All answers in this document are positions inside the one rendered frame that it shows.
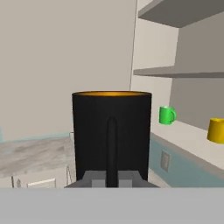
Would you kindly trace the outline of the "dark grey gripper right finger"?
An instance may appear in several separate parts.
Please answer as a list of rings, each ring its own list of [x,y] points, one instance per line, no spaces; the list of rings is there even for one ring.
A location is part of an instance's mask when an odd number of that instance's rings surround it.
[[[142,179],[138,171],[119,171],[118,186],[123,188],[156,187],[156,185]]]

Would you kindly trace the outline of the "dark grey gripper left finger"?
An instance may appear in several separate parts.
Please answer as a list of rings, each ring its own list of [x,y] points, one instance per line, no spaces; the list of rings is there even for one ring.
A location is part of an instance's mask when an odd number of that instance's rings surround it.
[[[106,186],[105,171],[86,171],[81,180],[75,181],[66,188],[104,188]]]

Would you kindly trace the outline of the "black mug with orange inside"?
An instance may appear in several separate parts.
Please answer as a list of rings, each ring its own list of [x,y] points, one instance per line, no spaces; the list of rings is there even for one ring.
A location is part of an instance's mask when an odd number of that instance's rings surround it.
[[[146,92],[78,92],[73,99],[76,179],[106,172],[113,185],[122,171],[148,179],[151,100]]]

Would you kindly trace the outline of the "green mug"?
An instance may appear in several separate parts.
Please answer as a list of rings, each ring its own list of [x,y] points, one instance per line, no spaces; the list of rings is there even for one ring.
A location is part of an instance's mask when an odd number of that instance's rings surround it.
[[[159,108],[159,122],[164,125],[171,125],[177,119],[175,108],[168,106],[161,106]]]

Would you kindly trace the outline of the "yellow mug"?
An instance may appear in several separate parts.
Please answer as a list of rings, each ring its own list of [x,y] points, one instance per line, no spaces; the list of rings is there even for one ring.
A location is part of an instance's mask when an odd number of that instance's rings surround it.
[[[211,118],[207,139],[217,144],[224,144],[224,118]]]

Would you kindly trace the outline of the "beige cabinet door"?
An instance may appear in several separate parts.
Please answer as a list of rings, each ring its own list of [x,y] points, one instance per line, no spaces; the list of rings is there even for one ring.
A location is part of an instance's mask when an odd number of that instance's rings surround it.
[[[66,136],[72,94],[130,87],[137,0],[0,0],[0,142]]]

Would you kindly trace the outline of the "grey cabinet shelf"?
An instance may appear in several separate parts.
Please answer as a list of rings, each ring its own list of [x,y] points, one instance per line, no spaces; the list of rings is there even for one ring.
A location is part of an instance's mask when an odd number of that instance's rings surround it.
[[[224,0],[153,0],[138,12],[138,17],[161,25],[183,28],[223,11]]]
[[[175,66],[135,69],[133,74],[139,76],[151,76],[162,78],[224,78],[224,71],[221,72],[180,71]]]

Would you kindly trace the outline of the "grey wall outlet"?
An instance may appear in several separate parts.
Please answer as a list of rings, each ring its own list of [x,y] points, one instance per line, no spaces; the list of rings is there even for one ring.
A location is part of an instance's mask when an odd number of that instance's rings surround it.
[[[171,155],[168,152],[166,152],[164,150],[161,152],[160,167],[165,172],[169,171],[171,158],[172,157],[171,157]]]

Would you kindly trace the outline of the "beige open wall cabinet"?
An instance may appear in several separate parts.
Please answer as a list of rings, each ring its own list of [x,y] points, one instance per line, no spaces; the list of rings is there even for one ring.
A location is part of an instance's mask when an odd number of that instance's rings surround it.
[[[133,69],[172,67],[180,71],[224,71],[224,12],[185,28],[136,20]],[[224,117],[224,78],[162,78],[132,75],[131,89],[152,93],[150,168],[160,172],[161,152],[170,169],[224,179],[224,144],[207,140],[212,117]],[[159,122],[159,108],[175,108],[171,125]]]

